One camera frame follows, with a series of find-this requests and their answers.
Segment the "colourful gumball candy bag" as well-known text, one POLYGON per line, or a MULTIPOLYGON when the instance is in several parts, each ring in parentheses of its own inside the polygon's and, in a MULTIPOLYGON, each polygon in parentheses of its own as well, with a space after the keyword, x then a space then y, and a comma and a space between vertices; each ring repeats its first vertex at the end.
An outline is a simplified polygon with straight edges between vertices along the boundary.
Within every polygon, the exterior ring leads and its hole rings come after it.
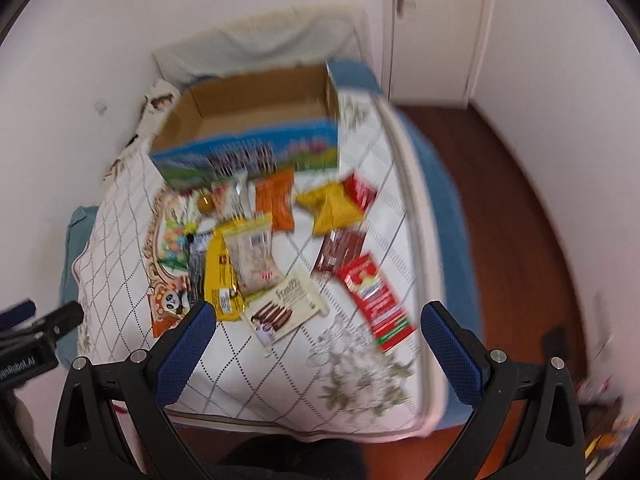
POLYGON ((189 237, 198 230, 198 222, 186 218, 184 210, 169 208, 160 222, 156 261, 171 270, 186 270, 189 260, 189 237))

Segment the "amber jelly cup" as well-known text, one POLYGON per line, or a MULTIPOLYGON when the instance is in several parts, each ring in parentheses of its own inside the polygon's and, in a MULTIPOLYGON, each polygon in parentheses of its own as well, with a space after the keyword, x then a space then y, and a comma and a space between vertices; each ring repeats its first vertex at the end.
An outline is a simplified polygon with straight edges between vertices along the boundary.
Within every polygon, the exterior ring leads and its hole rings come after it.
POLYGON ((202 216, 210 217, 216 212, 214 204, 213 193, 209 190, 202 191, 198 194, 198 200, 196 201, 198 211, 202 216))

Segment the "clear silver snack packet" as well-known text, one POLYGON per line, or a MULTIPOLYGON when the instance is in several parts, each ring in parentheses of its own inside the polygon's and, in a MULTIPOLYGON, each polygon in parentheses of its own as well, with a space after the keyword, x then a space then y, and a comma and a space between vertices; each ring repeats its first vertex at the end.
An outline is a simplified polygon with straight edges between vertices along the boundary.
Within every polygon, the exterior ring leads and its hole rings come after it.
POLYGON ((245 170, 237 171, 229 179, 216 183, 212 187, 212 196, 218 223, 246 219, 252 215, 245 170))

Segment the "orange sunflower seed packet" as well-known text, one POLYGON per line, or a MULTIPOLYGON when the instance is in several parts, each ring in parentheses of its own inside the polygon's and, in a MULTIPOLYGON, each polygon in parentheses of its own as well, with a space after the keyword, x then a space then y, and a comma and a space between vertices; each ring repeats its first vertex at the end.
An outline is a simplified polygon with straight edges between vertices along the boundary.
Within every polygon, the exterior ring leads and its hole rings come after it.
POLYGON ((255 211, 271 214, 273 232, 293 232, 295 229, 291 204, 294 177, 294 169, 286 168, 254 182, 255 211))

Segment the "yellow snack bag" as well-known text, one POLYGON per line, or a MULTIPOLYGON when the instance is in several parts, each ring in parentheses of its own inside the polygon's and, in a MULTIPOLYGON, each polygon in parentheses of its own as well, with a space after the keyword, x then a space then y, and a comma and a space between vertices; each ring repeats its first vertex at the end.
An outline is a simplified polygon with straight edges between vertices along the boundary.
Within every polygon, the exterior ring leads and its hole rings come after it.
POLYGON ((314 217, 313 236, 344 229, 363 219, 364 213, 347 195, 341 182, 331 181, 295 197, 295 203, 314 217))

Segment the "orange panda snack packet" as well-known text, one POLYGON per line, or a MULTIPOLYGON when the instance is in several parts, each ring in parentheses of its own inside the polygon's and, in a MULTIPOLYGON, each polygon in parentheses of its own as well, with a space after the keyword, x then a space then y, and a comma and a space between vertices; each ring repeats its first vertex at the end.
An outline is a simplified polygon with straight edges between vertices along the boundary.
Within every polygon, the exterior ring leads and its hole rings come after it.
POLYGON ((190 282, 186 275, 152 281, 148 290, 154 338, 176 327, 190 310, 190 282))

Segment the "black snack packet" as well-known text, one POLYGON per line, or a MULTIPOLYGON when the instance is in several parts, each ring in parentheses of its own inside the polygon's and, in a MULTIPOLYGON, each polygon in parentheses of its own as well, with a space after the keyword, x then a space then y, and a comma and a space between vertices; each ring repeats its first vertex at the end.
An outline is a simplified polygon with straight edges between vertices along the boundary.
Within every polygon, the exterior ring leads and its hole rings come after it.
POLYGON ((186 237, 188 240, 188 300, 190 306, 204 298, 206 252, 212 237, 212 231, 189 234, 186 237))

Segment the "yellow cake packet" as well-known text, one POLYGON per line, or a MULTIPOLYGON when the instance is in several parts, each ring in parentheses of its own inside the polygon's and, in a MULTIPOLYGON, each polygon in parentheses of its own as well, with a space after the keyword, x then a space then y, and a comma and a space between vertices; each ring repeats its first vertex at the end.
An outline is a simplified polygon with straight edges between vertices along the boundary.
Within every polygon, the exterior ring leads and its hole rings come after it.
POLYGON ((239 321, 246 306, 224 241, 224 232, 235 229, 243 222, 243 219, 234 219, 213 230, 206 249, 204 300, 214 307, 219 322, 239 321))

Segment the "red green snack packet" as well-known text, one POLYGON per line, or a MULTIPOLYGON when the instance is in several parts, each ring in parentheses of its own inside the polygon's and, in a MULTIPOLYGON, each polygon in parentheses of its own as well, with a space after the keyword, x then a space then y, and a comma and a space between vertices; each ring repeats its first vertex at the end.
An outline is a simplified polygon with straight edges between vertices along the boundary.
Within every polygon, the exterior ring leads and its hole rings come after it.
POLYGON ((336 275, 383 352, 389 352, 414 332, 407 309, 370 252, 346 263, 336 275))

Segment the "white chocolate stick packet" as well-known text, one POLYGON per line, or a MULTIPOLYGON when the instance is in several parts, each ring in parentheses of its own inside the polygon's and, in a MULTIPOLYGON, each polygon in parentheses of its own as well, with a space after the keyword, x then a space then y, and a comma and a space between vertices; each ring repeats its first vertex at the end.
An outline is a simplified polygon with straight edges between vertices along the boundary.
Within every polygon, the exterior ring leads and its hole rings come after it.
POLYGON ((296 266, 279 284, 250 301, 241 316, 262 354, 269 356, 279 340, 314 316, 325 318, 329 312, 318 284, 296 266))

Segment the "clear nut bar packet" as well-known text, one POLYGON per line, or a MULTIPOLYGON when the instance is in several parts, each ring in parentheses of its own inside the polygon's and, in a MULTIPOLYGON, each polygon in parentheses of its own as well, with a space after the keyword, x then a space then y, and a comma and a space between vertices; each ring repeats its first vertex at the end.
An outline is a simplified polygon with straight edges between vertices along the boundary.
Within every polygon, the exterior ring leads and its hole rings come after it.
POLYGON ((241 294, 250 298, 282 281, 272 255, 272 214, 242 219, 221 229, 241 294))

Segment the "bear print pillow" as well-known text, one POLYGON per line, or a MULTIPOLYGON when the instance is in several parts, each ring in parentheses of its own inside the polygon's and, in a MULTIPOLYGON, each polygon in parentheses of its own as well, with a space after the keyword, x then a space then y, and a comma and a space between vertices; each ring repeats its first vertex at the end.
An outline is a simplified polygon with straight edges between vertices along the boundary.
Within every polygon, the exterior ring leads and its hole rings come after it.
POLYGON ((158 135, 169 113, 180 98, 180 91, 165 79, 157 79, 149 92, 144 96, 140 120, 134 136, 128 141, 124 149, 116 157, 112 166, 108 168, 102 183, 108 188, 124 168, 124 163, 140 148, 158 135))

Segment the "open milk cardboard box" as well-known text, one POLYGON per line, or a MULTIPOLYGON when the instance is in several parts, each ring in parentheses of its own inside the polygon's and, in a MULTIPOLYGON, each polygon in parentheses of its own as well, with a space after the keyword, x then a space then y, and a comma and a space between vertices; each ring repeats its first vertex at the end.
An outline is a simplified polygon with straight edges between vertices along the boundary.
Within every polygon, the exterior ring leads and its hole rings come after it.
POLYGON ((209 79, 182 92, 149 156, 174 190, 245 171, 332 170, 340 103, 326 64, 209 79))

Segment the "dark red wafer packet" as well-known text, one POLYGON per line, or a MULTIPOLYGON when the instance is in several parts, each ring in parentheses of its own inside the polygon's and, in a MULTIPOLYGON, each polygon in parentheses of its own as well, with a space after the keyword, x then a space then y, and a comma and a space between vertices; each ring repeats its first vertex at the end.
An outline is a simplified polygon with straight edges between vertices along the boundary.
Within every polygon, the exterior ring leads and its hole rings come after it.
POLYGON ((360 257, 366 232, 360 229, 332 230, 326 233, 312 273, 336 275, 337 271, 360 257))

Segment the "grey white pillow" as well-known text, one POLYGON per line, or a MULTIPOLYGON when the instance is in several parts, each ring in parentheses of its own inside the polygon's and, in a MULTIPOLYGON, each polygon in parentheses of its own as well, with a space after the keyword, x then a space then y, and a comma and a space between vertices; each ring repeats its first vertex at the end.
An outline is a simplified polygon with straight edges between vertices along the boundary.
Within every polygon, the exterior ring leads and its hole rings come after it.
POLYGON ((367 12, 348 4, 251 15, 166 44, 153 56, 162 77, 182 88, 207 77, 331 61, 373 66, 367 12))

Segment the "white closet door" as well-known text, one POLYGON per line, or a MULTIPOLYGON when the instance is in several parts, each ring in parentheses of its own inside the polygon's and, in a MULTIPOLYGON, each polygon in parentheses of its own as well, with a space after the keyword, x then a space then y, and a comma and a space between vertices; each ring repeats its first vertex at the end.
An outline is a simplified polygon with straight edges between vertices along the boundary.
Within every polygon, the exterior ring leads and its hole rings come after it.
POLYGON ((384 84, 390 100, 467 107, 495 0, 387 0, 385 5, 384 84))

